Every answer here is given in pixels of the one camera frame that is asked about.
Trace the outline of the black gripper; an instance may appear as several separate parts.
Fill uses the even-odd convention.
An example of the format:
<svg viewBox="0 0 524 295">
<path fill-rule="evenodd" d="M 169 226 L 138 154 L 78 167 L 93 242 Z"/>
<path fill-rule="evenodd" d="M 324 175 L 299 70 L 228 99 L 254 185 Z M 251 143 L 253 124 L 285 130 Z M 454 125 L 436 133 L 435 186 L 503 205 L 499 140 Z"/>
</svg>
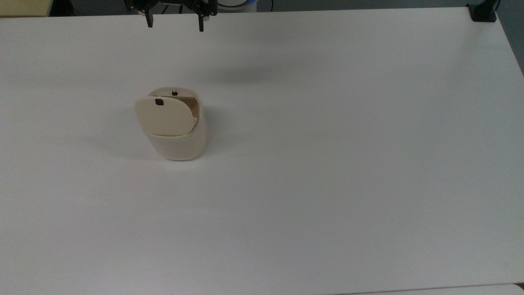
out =
<svg viewBox="0 0 524 295">
<path fill-rule="evenodd" d="M 165 5 L 182 5 L 198 15 L 199 31 L 204 31 L 204 22 L 211 16 L 218 13 L 217 0 L 126 0 L 127 8 L 136 9 L 141 15 L 144 15 L 149 28 L 153 27 L 154 18 L 152 8 L 159 3 Z"/>
</svg>

